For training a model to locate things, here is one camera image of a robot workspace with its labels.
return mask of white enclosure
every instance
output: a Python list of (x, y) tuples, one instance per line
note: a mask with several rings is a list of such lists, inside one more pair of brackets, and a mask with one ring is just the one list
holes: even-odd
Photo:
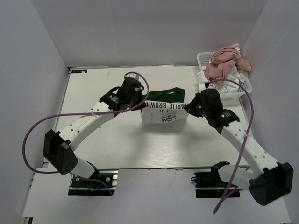
[[(235, 43), (253, 67), (253, 134), (294, 168), (284, 202), (292, 223), (299, 223), (298, 11), (297, 0), (2, 1), (1, 223), (19, 223), (32, 178), (22, 140), (37, 120), (59, 112), (67, 67), (195, 66), (199, 52)], [(29, 139), (34, 167), (41, 167), (43, 137), (53, 125), (45, 122)]]

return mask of white basket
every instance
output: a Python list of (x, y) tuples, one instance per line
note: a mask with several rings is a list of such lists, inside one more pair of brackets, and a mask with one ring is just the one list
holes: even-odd
[[(197, 54), (197, 61), (198, 61), (200, 71), (203, 70), (202, 66), (206, 66), (207, 64), (209, 64), (209, 60), (211, 59), (211, 57), (214, 53), (215, 52), (205, 52), (205, 53)], [(245, 82), (240, 82), (240, 85), (242, 87), (244, 87), (244, 89), (246, 89), (246, 91), (248, 93), (252, 92), (252, 87), (251, 87), (251, 84), (250, 84), (247, 76), (245, 76)], [(224, 99), (224, 98), (238, 98), (238, 97), (240, 97), (244, 94), (245, 94), (245, 92), (241, 88), (239, 88), (238, 92), (220, 93), (220, 97), (222, 99)]]

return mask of purple cable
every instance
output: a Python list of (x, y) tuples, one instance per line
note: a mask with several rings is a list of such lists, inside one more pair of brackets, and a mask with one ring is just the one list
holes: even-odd
[[(147, 87), (147, 93), (145, 95), (145, 98), (143, 99), (143, 101), (141, 101), (141, 103), (137, 104), (136, 106), (133, 106), (132, 108), (130, 109), (126, 109), (126, 110), (120, 110), (120, 111), (105, 111), (105, 112), (94, 112), (93, 114), (94, 115), (102, 115), (102, 114), (111, 114), (111, 113), (123, 113), (123, 112), (128, 112), (128, 111), (132, 111), (136, 108), (138, 108), (139, 106), (141, 106), (145, 101), (146, 99), (148, 98), (149, 96), (149, 93), (150, 93), (150, 87), (149, 87), (149, 84), (148, 82), (146, 81), (146, 79), (140, 75), (138, 72), (134, 72), (134, 71), (131, 71), (131, 72), (128, 72), (125, 74), (128, 75), (128, 74), (136, 74), (138, 76), (140, 76), (145, 84), (146, 84), (146, 87)], [(51, 119), (51, 118), (56, 118), (56, 117), (66, 117), (66, 116), (90, 116), (92, 115), (91, 113), (62, 113), (62, 114), (54, 114), (54, 115), (51, 115), (51, 116), (48, 116), (48, 117), (45, 117), (41, 120), (39, 120), (38, 122), (36, 122), (26, 133), (25, 137), (24, 137), (24, 140), (23, 140), (23, 145), (22, 145), (22, 154), (23, 154), (23, 160), (26, 164), (26, 166), (33, 172), (36, 172), (36, 173), (39, 173), (39, 174), (57, 174), (59, 173), (58, 171), (51, 171), (51, 172), (45, 172), (45, 171), (39, 171), (39, 170), (36, 170), (34, 169), (32, 166), (30, 166), (30, 164), (28, 163), (28, 160), (26, 158), (26, 153), (25, 153), (25, 148), (26, 148), (26, 142), (27, 142), (27, 139), (28, 139), (28, 136), (30, 135), (30, 133), (32, 132), (32, 130), (38, 126), (40, 123), (44, 122), (45, 120), (48, 120), (48, 119)]]
[(234, 168), (234, 171), (229, 179), (229, 182), (223, 192), (223, 195), (220, 199), (220, 201), (218, 202), (218, 204), (216, 205), (216, 207), (214, 208), (213, 210), (213, 214), (216, 214), (216, 212), (218, 211), (218, 209), (220, 208), (221, 204), (224, 202), (225, 199), (227, 199), (231, 194), (233, 194), (234, 192), (236, 192), (236, 188), (234, 188), (229, 194), (228, 194), (228, 189), (229, 187), (231, 186), (232, 182), (233, 182), (233, 179), (235, 177), (235, 174), (237, 172), (237, 169), (238, 169), (238, 166), (240, 164), (240, 161), (241, 161), (241, 158), (242, 158), (242, 154), (244, 152), (244, 149), (245, 149), (245, 145), (246, 145), (246, 141), (247, 141), (247, 138), (248, 138), (248, 134), (249, 134), (249, 131), (250, 131), (250, 128), (251, 128), (251, 125), (252, 125), (252, 121), (253, 121), (253, 115), (254, 115), (254, 110), (253, 110), (253, 103), (252, 103), (252, 100), (251, 100), (251, 97), (249, 95), (249, 93), (246, 91), (246, 89), (241, 86), (239, 83), (236, 83), (232, 80), (229, 80), (229, 79), (217, 79), (217, 80), (213, 80), (213, 81), (210, 81), (210, 83), (214, 83), (214, 82), (218, 82), (218, 81), (228, 81), (228, 82), (232, 82), (236, 85), (238, 85), (247, 95), (248, 99), (249, 99), (249, 102), (250, 102), (250, 107), (251, 107), (251, 117), (250, 117), (250, 121), (249, 121), (249, 124), (248, 124), (248, 128), (246, 130), (246, 135), (244, 137), (244, 141), (242, 143), (242, 146), (241, 146), (241, 149), (240, 149), (240, 153), (239, 153), (239, 157), (237, 159), (237, 163), (235, 164), (235, 168)]

